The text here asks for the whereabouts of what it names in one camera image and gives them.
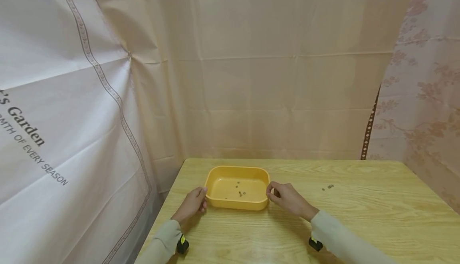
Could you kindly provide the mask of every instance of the pink floral curtain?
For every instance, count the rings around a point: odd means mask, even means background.
[[[371,126],[367,159],[403,161],[460,213],[460,0],[411,1]]]

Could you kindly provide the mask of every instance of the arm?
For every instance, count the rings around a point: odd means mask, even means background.
[[[288,183],[272,182],[267,187],[267,197],[284,210],[311,222],[312,237],[347,264],[394,264],[391,258],[370,243],[354,235],[337,219],[308,203]]]
[[[198,187],[187,194],[177,212],[161,225],[148,248],[134,264],[165,264],[169,261],[176,253],[177,243],[182,236],[180,226],[198,211],[206,210],[206,191],[206,188]]]

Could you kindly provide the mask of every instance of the orange plastic tray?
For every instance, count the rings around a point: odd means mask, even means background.
[[[218,166],[209,171],[208,203],[214,207],[262,210],[267,206],[267,171],[258,167]]]

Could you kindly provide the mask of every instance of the hand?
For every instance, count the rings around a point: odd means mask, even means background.
[[[267,187],[267,197],[282,209],[302,217],[308,222],[319,212],[317,208],[311,206],[311,204],[293,188],[291,183],[279,184],[274,181],[270,182]]]
[[[182,225],[198,211],[205,212],[206,207],[208,207],[205,198],[206,191],[208,191],[208,188],[206,187],[197,187],[190,191],[171,219]]]

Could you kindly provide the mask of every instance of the brown decorative border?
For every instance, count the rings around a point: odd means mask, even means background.
[[[377,108],[379,94],[380,94],[380,87],[379,87],[379,91],[377,92],[377,96],[375,98],[374,107],[372,108],[372,113],[369,116],[369,121],[367,122],[366,134],[364,135],[364,141],[363,141],[363,149],[361,149],[361,160],[366,160],[366,157],[367,157],[367,149],[369,148],[369,141],[371,139],[372,124],[375,118],[375,110]]]
[[[109,84],[108,80],[106,79],[104,72],[102,70],[101,65],[96,61],[94,58],[93,52],[91,51],[91,46],[89,44],[88,40],[88,31],[86,29],[85,22],[81,18],[81,14],[78,11],[78,9],[75,6],[75,3],[73,0],[66,0],[67,5],[69,6],[70,10],[72,11],[73,17],[75,18],[75,22],[77,24],[78,28],[78,33],[80,36],[80,41],[81,41],[81,47],[83,49],[83,52],[85,53],[85,57],[88,60],[88,62],[93,66],[94,71],[96,72],[97,76],[99,77],[99,80],[104,87],[105,91],[113,98],[113,100],[116,101],[118,104],[118,108],[120,110],[120,120],[121,120],[121,126],[123,127],[123,130],[125,131],[126,136],[128,137],[131,146],[133,147],[134,151],[136,152],[137,158],[139,159],[139,162],[142,167],[142,171],[145,177],[145,181],[148,185],[149,191],[147,195],[144,198],[144,201],[142,203],[142,206],[140,207],[139,211],[137,212],[136,217],[133,219],[129,227],[126,229],[125,233],[121,236],[121,238],[117,241],[115,244],[114,248],[110,251],[109,255],[104,259],[103,264],[109,264],[118,249],[121,247],[121,245],[125,242],[126,238],[128,235],[131,233],[133,230],[134,226],[136,225],[137,221],[139,220],[139,217],[141,216],[143,210],[145,209],[145,206],[147,204],[147,201],[150,197],[150,194],[152,192],[152,185],[150,183],[149,177],[147,175],[147,171],[145,169],[145,164],[143,161],[142,153],[139,148],[139,145],[137,144],[136,139],[134,138],[133,133],[131,132],[131,129],[128,126],[128,123],[126,122],[125,116],[123,114],[123,101],[118,95],[118,93],[112,88],[112,86]]]

